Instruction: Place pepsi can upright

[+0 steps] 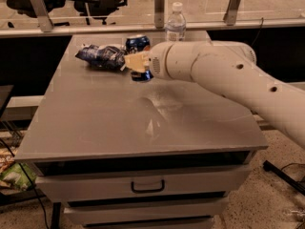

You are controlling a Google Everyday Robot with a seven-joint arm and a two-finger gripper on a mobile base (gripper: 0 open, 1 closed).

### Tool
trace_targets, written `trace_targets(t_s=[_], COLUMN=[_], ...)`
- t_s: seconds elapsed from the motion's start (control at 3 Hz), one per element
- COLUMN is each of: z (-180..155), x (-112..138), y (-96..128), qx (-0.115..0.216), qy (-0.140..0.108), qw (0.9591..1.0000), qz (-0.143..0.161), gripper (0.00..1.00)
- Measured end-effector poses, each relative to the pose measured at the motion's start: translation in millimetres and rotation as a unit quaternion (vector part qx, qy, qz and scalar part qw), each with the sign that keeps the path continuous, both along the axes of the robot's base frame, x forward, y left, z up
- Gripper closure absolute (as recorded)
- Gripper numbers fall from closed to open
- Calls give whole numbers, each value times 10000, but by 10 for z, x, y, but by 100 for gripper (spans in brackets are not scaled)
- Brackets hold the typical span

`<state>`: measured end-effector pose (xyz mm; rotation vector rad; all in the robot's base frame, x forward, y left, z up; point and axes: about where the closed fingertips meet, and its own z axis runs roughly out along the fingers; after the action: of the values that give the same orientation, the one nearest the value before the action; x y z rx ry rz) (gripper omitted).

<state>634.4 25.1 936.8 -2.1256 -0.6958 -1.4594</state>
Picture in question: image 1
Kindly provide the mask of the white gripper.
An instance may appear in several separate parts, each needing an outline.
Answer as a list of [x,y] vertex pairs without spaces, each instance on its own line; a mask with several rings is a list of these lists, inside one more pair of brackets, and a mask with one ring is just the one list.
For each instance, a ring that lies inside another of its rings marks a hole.
[[131,53],[124,56],[127,68],[138,73],[144,73],[150,69],[152,75],[159,79],[169,80],[167,72],[167,55],[172,46],[171,42],[162,42],[151,48],[151,50]]

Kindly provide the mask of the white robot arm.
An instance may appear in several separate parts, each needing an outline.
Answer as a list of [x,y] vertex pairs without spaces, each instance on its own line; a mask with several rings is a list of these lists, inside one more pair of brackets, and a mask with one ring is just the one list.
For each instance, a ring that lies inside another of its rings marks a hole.
[[263,72],[248,45],[227,41],[167,41],[125,56],[125,65],[164,80],[194,82],[257,113],[305,147],[305,91]]

